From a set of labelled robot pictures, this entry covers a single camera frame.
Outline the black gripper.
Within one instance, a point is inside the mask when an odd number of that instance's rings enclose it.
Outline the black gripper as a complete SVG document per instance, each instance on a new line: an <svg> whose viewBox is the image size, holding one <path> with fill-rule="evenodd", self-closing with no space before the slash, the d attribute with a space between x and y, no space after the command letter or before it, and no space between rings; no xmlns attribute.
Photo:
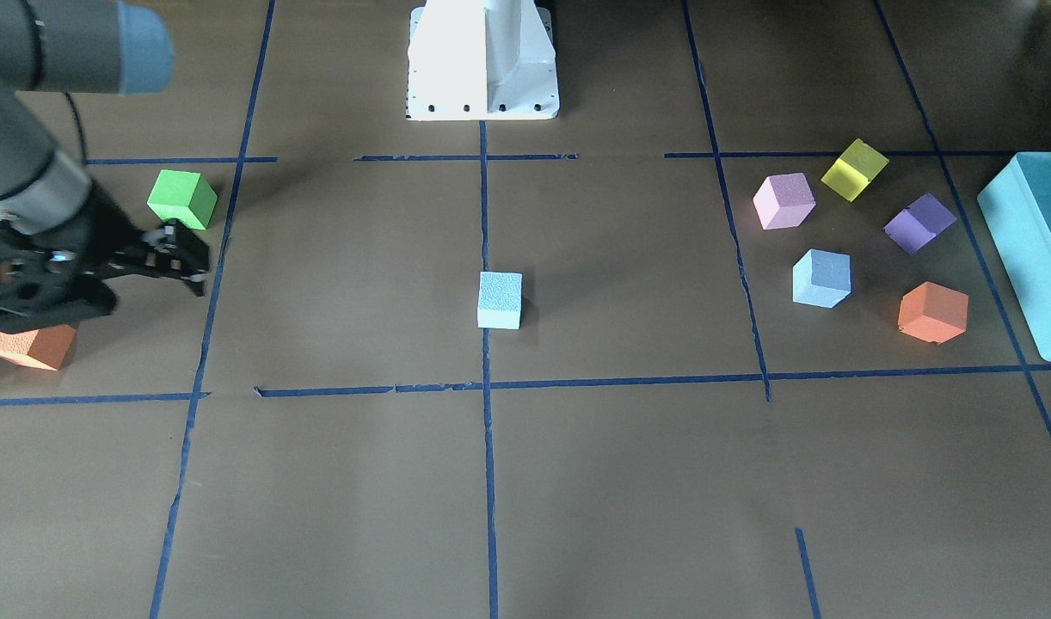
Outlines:
<svg viewBox="0 0 1051 619"><path fill-rule="evenodd" d="M206 293L210 247L183 222L137 227L100 185L65 223L33 235L18 226L0 223L0 332L112 314L118 298L106 278L176 278L195 297ZM144 264L117 262L143 255Z"/></svg>

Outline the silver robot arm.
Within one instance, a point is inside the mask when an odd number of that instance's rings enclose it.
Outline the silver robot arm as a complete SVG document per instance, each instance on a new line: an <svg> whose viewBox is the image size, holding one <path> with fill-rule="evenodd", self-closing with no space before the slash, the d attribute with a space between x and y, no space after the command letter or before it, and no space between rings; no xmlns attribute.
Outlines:
<svg viewBox="0 0 1051 619"><path fill-rule="evenodd" d="M0 332L100 318L109 278L206 290L211 250L176 218L139 228L22 99L151 95L173 76L163 18L128 1L0 1Z"/></svg>

